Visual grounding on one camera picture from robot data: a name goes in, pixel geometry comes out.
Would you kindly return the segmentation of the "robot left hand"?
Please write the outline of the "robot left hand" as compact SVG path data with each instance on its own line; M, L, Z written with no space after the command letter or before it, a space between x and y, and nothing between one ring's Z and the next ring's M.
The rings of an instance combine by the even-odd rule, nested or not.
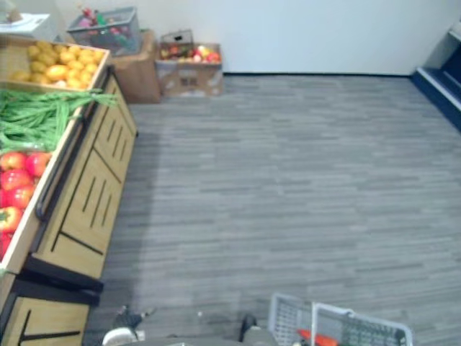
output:
M117 312L116 317L112 323L112 328L131 328L136 329L148 317L154 315L157 308L148 309L144 312L134 313L128 305L123 305Z

